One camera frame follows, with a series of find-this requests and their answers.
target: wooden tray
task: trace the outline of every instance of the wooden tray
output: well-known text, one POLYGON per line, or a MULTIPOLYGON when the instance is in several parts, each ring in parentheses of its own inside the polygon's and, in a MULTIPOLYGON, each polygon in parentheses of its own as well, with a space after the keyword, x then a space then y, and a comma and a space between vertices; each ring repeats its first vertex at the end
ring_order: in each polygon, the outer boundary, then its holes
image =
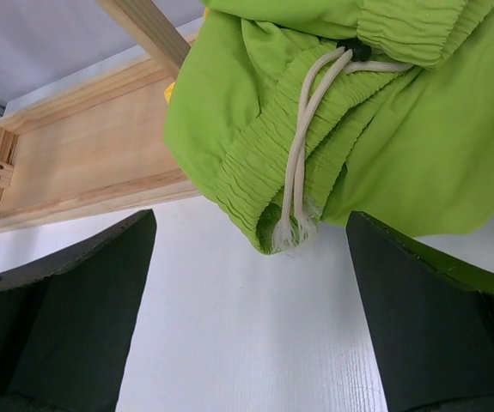
POLYGON ((0 232, 198 194, 162 142, 170 72, 145 55, 0 118, 0 232))

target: green fabric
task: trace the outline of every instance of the green fabric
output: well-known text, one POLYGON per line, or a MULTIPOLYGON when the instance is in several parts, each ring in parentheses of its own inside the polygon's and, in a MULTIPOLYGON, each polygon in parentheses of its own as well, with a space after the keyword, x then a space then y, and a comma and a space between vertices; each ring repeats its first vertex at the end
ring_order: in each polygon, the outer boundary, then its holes
POLYGON ((321 220, 363 210, 419 236, 470 232, 494 214, 494 0, 205 3, 165 142, 254 247, 272 252, 304 76, 350 37, 416 67, 340 75, 326 93, 305 183, 321 220))

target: drawstring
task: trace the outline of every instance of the drawstring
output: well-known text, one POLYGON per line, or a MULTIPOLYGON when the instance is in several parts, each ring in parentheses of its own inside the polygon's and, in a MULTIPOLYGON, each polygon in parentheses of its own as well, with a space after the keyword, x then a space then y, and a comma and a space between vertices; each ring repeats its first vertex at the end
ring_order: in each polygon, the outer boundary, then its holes
MULTIPOLYGON (((412 67, 411 64, 385 63, 385 62, 358 62, 355 51, 351 48, 339 47, 319 58, 309 69, 302 84, 300 99, 298 101, 298 114, 296 118, 296 133, 290 146, 289 159, 284 178, 284 197, 281 218, 273 232, 273 250, 285 251, 300 245, 315 233, 316 227, 313 218, 318 215, 312 207, 310 213, 305 212, 304 205, 304 173, 306 158, 306 133, 326 91, 331 87, 334 79, 343 71, 346 75, 356 71, 374 72, 401 72, 412 67), (321 83, 315 89, 311 98, 309 90, 320 70, 331 61, 327 73, 321 83), (290 210, 294 208, 294 217, 298 228, 298 234, 290 221, 290 210)), ((381 54, 381 51, 373 51, 373 54, 381 54)))

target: white cord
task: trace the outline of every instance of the white cord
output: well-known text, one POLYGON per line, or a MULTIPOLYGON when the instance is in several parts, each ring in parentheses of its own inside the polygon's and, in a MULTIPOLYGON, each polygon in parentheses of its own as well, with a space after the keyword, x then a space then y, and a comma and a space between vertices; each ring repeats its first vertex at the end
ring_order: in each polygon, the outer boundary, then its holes
POLYGON ((401 72, 412 67, 411 64, 384 62, 352 62, 353 51, 339 47, 319 58, 304 77, 298 114, 296 118, 296 133, 289 151, 287 168, 284 179, 284 197, 281 218, 273 231, 273 251, 285 251, 301 244, 315 233, 313 213, 307 215, 304 210, 304 173, 306 158, 306 132, 314 118, 317 107, 331 87, 334 79, 343 71, 346 75, 356 71, 401 72), (332 60, 336 60, 323 76, 319 86, 311 98, 309 90, 320 70, 332 60), (298 234, 290 221, 290 210, 294 203, 294 217, 298 226, 298 234))

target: white surface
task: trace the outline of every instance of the white surface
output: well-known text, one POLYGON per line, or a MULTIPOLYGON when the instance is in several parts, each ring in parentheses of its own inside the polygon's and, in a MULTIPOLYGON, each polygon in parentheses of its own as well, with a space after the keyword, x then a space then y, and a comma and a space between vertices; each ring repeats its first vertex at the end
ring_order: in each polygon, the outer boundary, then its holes
MULTIPOLYGON (((199 17, 198 19, 190 21, 183 26, 177 27, 177 30, 182 36, 186 37, 189 34, 197 32, 201 28, 202 23, 203 19, 199 17)), ((73 88, 87 81, 88 79, 101 75, 109 70, 115 69, 121 64, 130 62, 134 58, 142 56, 144 53, 145 51, 142 47, 140 47, 139 45, 135 45, 128 50, 122 51, 121 53, 115 54, 114 56, 106 58, 105 60, 92 64, 89 67, 68 75, 54 83, 50 83, 43 88, 38 88, 31 93, 25 94, 22 97, 18 97, 17 99, 9 101, 8 105, 6 106, 6 112, 4 114, 17 112, 23 107, 31 106, 39 100, 63 92, 66 89, 73 88)))
MULTIPOLYGON (((175 25, 202 15, 198 0, 157 0, 175 25)), ((13 100, 136 43, 94 0, 0 0, 0 99, 13 100)))
MULTIPOLYGON (((119 412, 385 411, 345 231, 259 255, 202 197, 154 207, 158 231, 119 412)), ((131 211, 0 234, 0 271, 131 211)), ((428 243, 494 270, 494 218, 428 243)))

